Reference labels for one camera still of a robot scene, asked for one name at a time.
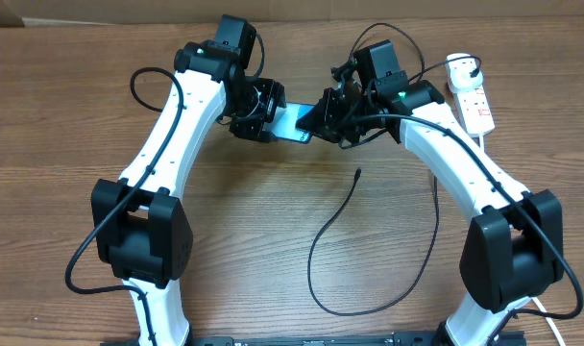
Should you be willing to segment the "blue Samsung Galaxy smartphone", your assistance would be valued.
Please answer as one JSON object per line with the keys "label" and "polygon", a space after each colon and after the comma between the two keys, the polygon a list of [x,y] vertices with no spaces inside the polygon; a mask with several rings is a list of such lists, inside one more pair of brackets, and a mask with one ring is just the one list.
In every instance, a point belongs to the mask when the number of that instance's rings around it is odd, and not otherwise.
{"label": "blue Samsung Galaxy smartphone", "polygon": [[296,123],[312,109],[311,105],[299,103],[287,103],[285,108],[277,107],[273,121],[266,123],[265,129],[277,139],[306,144],[311,140],[312,134],[298,129]]}

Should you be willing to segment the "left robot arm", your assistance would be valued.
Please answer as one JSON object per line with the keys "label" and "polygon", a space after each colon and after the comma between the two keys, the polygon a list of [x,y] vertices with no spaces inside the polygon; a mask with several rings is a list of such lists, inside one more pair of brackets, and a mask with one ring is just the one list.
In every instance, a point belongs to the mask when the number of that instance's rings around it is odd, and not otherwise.
{"label": "left robot arm", "polygon": [[217,38],[187,43],[175,57],[158,120],[134,160],[115,181],[101,179],[91,193],[93,231],[81,245],[121,279],[139,324],[135,345],[187,345],[191,326],[183,312],[180,277],[193,233],[183,209],[185,184],[212,124],[227,117],[238,138],[269,143],[305,142],[295,129],[296,106],[281,84],[245,70],[254,43]]}

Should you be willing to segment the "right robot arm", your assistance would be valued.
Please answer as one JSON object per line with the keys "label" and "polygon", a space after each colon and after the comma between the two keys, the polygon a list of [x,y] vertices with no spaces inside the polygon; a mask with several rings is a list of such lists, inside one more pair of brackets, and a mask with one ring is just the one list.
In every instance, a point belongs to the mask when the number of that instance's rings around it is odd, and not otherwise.
{"label": "right robot arm", "polygon": [[507,322],[564,274],[560,202],[501,170],[465,133],[444,96],[404,72],[327,88],[296,126],[323,140],[357,144],[385,130],[415,154],[453,197],[469,230],[459,262],[467,293],[433,334],[434,345],[512,345]]}

